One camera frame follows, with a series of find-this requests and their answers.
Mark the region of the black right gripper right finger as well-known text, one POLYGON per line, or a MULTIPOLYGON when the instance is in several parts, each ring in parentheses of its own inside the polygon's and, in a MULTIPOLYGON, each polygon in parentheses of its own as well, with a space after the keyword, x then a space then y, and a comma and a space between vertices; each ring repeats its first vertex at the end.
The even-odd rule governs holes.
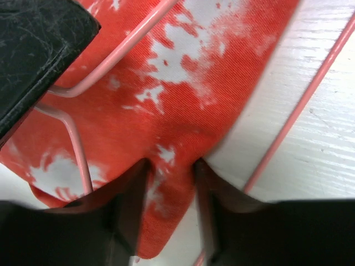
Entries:
POLYGON ((353 265, 354 200, 262 202, 194 163, 207 265, 353 265))

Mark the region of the pink wire hanger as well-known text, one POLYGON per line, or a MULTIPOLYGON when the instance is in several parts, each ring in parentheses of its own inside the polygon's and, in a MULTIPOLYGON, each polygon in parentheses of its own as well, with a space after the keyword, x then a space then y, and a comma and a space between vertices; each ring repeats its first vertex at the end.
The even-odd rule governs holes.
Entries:
MULTIPOLYGON (((91 88, 115 67, 178 1, 160 1, 128 37, 116 46, 85 78, 73 87, 57 86, 49 94, 74 98, 91 88)), ((276 136, 286 115, 311 81, 329 46, 311 46, 314 35, 334 38, 354 9, 353 1, 299 1, 240 115, 223 138, 206 154, 226 177, 241 167, 237 178, 256 180, 252 169, 271 139, 276 136)), ((159 253, 151 259, 137 256, 135 265, 187 265, 187 259, 176 248, 163 258, 159 253)))

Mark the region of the orange tie-dye trousers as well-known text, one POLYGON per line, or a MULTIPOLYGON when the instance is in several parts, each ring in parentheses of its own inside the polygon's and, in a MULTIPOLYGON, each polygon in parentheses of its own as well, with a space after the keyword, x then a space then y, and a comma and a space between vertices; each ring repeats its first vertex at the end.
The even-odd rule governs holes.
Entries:
MULTIPOLYGON (((85 78, 160 1, 78 1, 102 25, 56 82, 85 78)), ((142 157, 153 163, 138 257, 156 257, 195 194, 191 165, 228 132, 251 96, 299 1, 178 1, 91 88, 47 94, 80 132, 94 188, 142 157)), ((67 130, 31 112, 1 151, 1 163, 49 207, 83 194, 67 130)))

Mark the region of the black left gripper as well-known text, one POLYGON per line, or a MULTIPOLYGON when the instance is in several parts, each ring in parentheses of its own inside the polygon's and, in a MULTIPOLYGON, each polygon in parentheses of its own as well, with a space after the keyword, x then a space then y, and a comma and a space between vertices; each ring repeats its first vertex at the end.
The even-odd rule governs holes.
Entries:
POLYGON ((1 144, 101 29, 77 1, 1 1, 1 144))

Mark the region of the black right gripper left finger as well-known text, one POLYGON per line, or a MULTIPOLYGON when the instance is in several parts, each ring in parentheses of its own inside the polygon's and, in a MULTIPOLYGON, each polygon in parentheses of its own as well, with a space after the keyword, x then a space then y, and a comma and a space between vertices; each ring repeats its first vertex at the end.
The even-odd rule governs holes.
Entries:
POLYGON ((63 208, 1 201, 2 265, 129 265, 136 255, 150 162, 63 208))

